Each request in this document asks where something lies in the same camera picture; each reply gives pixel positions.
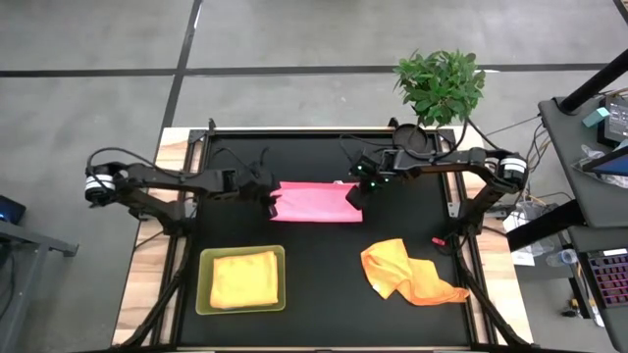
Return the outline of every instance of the concrete floor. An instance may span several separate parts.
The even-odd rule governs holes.
[[[0,0],[0,71],[172,69],[191,5]],[[585,25],[593,18],[604,21]],[[610,0],[206,0],[188,66],[393,65],[416,47],[475,51],[481,64],[600,63],[628,47],[626,32]],[[568,94],[591,74],[488,74],[472,119],[485,132],[521,122],[538,113],[539,100]],[[27,227],[80,243],[74,259],[50,256],[22,350],[109,345],[137,222],[122,207],[87,209],[84,161],[106,145],[151,158],[171,84],[170,76],[0,78],[0,193],[28,206]],[[393,84],[382,74],[186,77],[173,125],[205,126],[210,117],[220,126],[411,121]],[[627,85],[628,76],[615,83]],[[536,125],[492,139],[525,152]],[[535,194],[571,192],[553,151],[532,184]],[[611,350],[603,329],[556,313],[569,296],[566,281],[521,287],[537,343]]]

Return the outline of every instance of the green leaves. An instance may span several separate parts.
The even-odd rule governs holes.
[[[475,59],[475,54],[459,51],[437,51],[426,58],[415,51],[393,69],[399,77],[394,87],[403,88],[403,104],[412,105],[423,125],[462,121],[482,98],[486,73],[476,73]]]

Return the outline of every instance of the keyboard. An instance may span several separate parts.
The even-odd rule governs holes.
[[[599,304],[605,308],[628,305],[628,254],[609,255],[612,252],[588,254],[597,291],[602,298]]]

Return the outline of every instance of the yellow towel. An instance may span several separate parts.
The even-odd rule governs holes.
[[[432,261],[408,258],[401,239],[375,243],[361,257],[366,278],[384,299],[395,290],[414,305],[463,303],[469,296],[441,280]]]
[[[212,307],[231,309],[278,301],[277,256],[272,251],[214,259]]]

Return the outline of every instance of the pink cloth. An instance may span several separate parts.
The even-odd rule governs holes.
[[[277,198],[277,217],[273,221],[359,223],[362,212],[344,197],[353,183],[281,181],[282,188],[273,192]]]

